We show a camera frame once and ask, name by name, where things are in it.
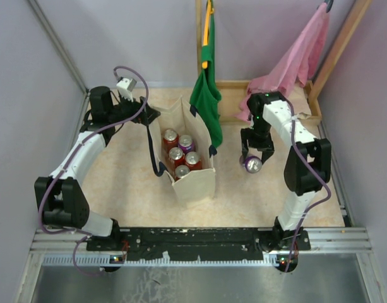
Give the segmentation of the purple soda can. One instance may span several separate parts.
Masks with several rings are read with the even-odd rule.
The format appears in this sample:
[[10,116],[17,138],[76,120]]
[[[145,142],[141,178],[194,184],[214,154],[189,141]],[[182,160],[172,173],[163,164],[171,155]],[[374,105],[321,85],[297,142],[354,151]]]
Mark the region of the purple soda can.
[[251,155],[246,157],[242,163],[245,170],[250,174],[259,172],[263,166],[262,161],[257,156]]
[[178,147],[184,152],[184,154],[196,151],[194,140],[192,136],[188,134],[184,134],[179,137]]

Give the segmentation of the pink hanging cloth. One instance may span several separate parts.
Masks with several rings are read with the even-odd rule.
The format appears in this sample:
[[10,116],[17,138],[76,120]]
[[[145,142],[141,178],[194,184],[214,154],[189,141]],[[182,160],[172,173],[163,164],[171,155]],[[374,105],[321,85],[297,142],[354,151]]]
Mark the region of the pink hanging cloth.
[[249,82],[236,118],[247,122],[249,117],[247,101],[253,93],[279,91],[287,98],[296,83],[300,87],[305,86],[317,70],[328,34],[329,20],[328,4],[323,3],[270,73]]

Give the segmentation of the cream canvas tote bag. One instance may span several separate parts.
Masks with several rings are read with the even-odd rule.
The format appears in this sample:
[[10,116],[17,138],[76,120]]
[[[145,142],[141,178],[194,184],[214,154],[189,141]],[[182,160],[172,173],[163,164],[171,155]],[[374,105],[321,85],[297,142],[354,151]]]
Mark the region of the cream canvas tote bag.
[[215,195],[217,151],[198,111],[181,98],[170,107],[151,108],[149,145],[158,171],[169,177],[182,207],[209,202]]

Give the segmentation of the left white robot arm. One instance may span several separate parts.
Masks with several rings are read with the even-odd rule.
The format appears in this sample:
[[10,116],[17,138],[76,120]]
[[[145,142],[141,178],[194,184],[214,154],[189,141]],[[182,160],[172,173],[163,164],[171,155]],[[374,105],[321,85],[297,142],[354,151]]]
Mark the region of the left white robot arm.
[[118,94],[107,86],[92,88],[90,110],[84,117],[76,143],[63,162],[47,177],[34,184],[40,228],[56,228],[100,237],[100,243],[113,251],[122,243],[115,221],[90,209],[81,185],[90,167],[125,122],[149,126],[160,112],[151,108],[144,97],[133,98],[131,89]]

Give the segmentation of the red soda can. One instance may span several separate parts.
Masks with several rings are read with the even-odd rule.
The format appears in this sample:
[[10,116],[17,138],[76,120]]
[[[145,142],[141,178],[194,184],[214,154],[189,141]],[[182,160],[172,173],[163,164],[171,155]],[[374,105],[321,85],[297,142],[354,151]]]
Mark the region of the red soda can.
[[182,179],[183,177],[186,177],[189,173],[190,173],[190,169],[188,166],[179,165],[175,169],[175,178],[178,181],[178,180]]
[[178,147],[179,134],[173,129],[166,129],[162,137],[165,151],[168,153],[172,148]]
[[178,166],[185,164],[185,154],[179,147],[171,148],[168,156],[173,170],[175,170]]
[[189,167],[190,171],[201,170],[202,161],[200,155],[195,152],[189,152],[185,155],[185,165]]

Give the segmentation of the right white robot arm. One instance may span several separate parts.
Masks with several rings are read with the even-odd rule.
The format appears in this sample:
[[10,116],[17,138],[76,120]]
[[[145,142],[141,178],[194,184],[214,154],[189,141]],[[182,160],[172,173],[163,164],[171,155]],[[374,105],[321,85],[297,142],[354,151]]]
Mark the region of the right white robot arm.
[[283,211],[275,220],[273,242],[286,250],[295,243],[302,223],[315,206],[316,194],[324,189],[332,195],[331,143],[308,131],[295,115],[294,106],[280,93],[253,93],[247,100],[248,128],[241,129],[240,163],[249,173],[257,173],[275,152],[271,131],[275,130],[289,149],[283,171],[289,190]]

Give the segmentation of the wooden tray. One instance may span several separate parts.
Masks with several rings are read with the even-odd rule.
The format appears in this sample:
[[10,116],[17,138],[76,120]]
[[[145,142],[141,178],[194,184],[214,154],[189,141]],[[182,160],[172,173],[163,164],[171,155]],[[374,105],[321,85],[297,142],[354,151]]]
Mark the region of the wooden tray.
[[[239,104],[246,97],[246,89],[249,82],[246,80],[242,81],[217,81],[217,88],[219,89],[222,100],[218,104],[218,113],[220,115],[221,123],[238,123],[243,122],[236,118],[236,115],[240,112]],[[313,83],[308,81],[304,86],[303,90],[308,98],[309,93],[313,88]],[[302,120],[303,125],[306,126],[318,126],[322,120],[321,110],[317,100],[308,101],[309,108],[312,116],[306,120]]]

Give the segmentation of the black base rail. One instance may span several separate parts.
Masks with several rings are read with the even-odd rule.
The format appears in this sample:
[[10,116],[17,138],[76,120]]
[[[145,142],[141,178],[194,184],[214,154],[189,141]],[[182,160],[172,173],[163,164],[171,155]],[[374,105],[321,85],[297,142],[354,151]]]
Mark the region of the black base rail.
[[261,261],[273,251],[296,258],[311,245],[304,229],[115,227],[107,237],[89,238],[86,249],[119,251],[127,261],[158,261],[165,253],[171,261]]

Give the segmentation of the beige folded cloth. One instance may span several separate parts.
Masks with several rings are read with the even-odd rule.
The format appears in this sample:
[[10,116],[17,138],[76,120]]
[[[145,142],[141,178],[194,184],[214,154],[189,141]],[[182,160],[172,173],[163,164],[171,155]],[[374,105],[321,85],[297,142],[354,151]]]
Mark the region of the beige folded cloth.
[[288,99],[293,105],[294,112],[297,114],[299,119],[306,120],[312,116],[303,88],[295,86]]

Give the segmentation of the green hanging shirt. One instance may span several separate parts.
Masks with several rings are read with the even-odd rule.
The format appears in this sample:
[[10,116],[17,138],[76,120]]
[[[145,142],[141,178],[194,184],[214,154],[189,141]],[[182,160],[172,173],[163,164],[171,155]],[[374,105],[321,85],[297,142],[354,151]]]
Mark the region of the green hanging shirt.
[[189,103],[196,108],[198,114],[204,121],[210,134],[212,145],[217,148],[222,144],[223,134],[218,113],[218,103],[222,96],[215,81],[215,20],[213,14],[210,20],[210,51],[208,68],[201,69],[196,80]]

